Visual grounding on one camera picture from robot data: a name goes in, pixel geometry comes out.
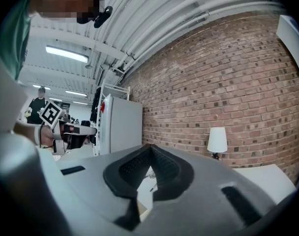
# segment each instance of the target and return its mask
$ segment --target black headphones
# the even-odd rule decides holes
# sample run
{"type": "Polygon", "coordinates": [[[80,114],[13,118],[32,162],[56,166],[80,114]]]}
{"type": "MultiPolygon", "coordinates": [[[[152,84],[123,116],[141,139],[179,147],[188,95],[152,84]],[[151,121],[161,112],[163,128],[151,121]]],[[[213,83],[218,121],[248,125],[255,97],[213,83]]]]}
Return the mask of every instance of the black headphones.
{"type": "Polygon", "coordinates": [[[99,0],[94,1],[94,3],[98,3],[94,4],[94,8],[98,11],[94,12],[93,14],[83,13],[83,18],[77,18],[77,22],[79,24],[83,25],[87,24],[90,21],[94,21],[94,27],[99,28],[110,18],[113,12],[113,8],[111,6],[106,7],[103,12],[99,12],[99,0]]]}

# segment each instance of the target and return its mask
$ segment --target white ceiling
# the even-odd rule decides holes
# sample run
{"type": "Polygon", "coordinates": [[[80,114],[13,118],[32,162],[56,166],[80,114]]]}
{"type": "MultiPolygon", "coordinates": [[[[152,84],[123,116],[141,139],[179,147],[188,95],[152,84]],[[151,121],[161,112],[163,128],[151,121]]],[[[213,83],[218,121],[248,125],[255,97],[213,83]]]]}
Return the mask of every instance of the white ceiling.
{"type": "Polygon", "coordinates": [[[123,75],[114,69],[121,67],[128,76],[159,49],[196,27],[240,12],[282,9],[278,0],[105,0],[105,5],[114,12],[100,29],[92,22],[80,25],[35,16],[19,78],[23,85],[50,87],[48,97],[91,104],[104,79],[114,84],[123,75]],[[92,68],[46,53],[47,45],[89,56],[92,68]]]}

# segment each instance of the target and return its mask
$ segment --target green shirt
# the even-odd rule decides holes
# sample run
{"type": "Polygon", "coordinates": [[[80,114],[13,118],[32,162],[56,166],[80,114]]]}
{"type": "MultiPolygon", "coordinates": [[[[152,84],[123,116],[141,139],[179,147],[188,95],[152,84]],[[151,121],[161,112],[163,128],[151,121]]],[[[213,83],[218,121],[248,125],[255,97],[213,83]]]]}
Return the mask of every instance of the green shirt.
{"type": "Polygon", "coordinates": [[[23,68],[30,31],[29,1],[20,0],[0,27],[0,59],[15,80],[23,68]]]}

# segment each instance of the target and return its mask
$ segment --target brick wall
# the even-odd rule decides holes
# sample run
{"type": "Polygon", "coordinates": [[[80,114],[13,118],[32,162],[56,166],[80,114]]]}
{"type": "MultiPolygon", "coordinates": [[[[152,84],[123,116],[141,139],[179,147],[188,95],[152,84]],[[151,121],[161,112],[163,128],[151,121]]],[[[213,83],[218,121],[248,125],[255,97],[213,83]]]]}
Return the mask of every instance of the brick wall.
{"type": "Polygon", "coordinates": [[[124,82],[144,106],[143,142],[206,156],[225,126],[232,167],[277,164],[299,175],[299,70],[275,32],[278,15],[243,13],[175,40],[124,82]]]}

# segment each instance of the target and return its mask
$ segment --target black t-shirt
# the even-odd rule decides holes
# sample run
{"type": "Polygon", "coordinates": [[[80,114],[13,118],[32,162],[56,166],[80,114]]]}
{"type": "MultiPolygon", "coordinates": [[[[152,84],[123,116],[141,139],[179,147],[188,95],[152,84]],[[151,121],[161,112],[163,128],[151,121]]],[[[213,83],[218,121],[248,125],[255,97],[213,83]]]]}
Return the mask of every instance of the black t-shirt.
{"type": "Polygon", "coordinates": [[[39,99],[35,98],[30,103],[30,108],[32,109],[30,117],[27,118],[27,123],[30,124],[41,124],[42,119],[39,117],[38,111],[44,108],[47,105],[48,101],[45,98],[39,99]]]}

